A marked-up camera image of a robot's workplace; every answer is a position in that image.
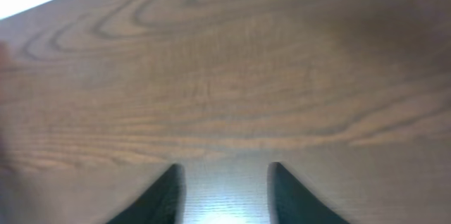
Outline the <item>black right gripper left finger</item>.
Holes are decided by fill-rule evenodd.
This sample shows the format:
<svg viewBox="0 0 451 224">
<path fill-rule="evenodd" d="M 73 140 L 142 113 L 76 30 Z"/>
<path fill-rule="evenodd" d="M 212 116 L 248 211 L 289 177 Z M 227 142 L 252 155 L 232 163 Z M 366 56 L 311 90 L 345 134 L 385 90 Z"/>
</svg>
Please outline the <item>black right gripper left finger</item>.
<svg viewBox="0 0 451 224">
<path fill-rule="evenodd" d="M 176 224 L 184 197 L 183 167 L 174 163 L 106 224 Z"/>
</svg>

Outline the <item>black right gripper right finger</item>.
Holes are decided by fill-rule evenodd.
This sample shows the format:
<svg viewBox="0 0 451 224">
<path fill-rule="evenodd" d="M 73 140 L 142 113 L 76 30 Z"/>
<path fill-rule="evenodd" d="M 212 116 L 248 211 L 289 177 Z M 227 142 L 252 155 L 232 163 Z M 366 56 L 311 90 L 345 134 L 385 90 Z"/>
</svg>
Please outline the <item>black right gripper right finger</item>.
<svg viewBox="0 0 451 224">
<path fill-rule="evenodd" d="M 268 209 L 271 223 L 349 224 L 280 162 L 268 167 Z"/>
</svg>

